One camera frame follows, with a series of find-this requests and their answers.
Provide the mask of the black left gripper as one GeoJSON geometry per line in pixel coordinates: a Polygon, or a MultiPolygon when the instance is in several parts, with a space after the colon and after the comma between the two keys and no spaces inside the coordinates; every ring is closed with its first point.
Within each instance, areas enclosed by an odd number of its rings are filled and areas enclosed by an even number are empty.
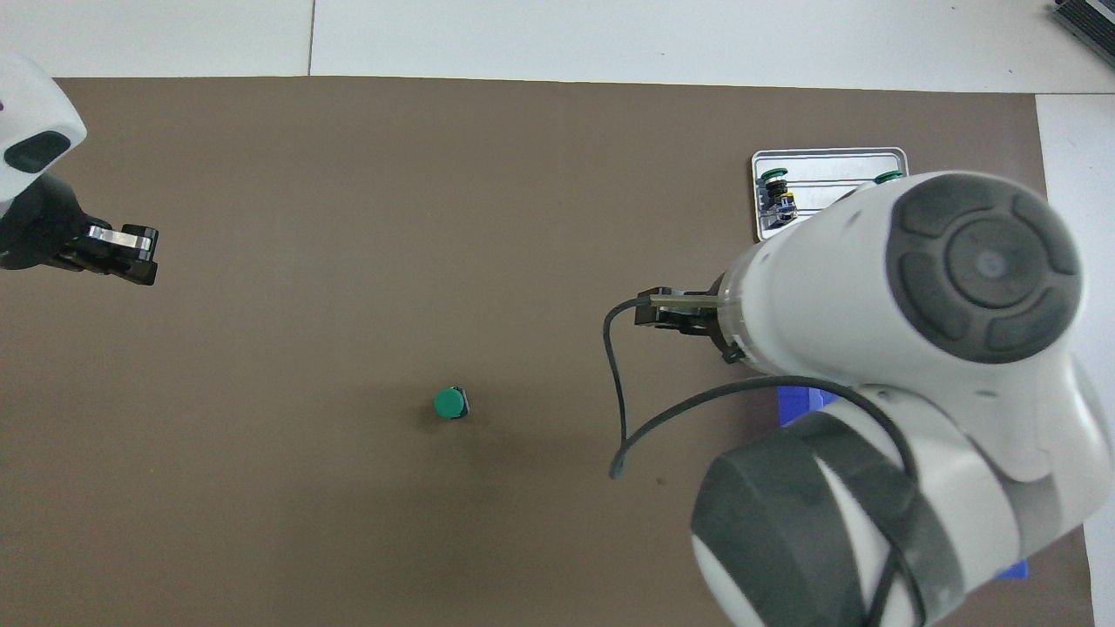
{"type": "Polygon", "coordinates": [[[67,271],[116,274],[140,286],[154,284],[157,262],[152,259],[159,231],[140,225],[87,229],[87,222],[72,187],[54,174],[41,175],[11,201],[1,219],[3,270],[52,266],[67,271]],[[89,239],[108,249],[68,247],[86,232],[89,239]]]}

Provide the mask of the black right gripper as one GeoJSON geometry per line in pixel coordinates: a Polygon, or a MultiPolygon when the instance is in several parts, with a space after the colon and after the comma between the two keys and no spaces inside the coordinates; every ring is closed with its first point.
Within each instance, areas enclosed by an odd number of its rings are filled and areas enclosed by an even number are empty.
{"type": "Polygon", "coordinates": [[[672,330],[686,336],[708,336],[723,361],[741,361],[740,345],[725,335],[720,310],[712,308],[712,295],[657,287],[641,291],[638,298],[646,303],[636,306],[636,326],[672,330]]]}

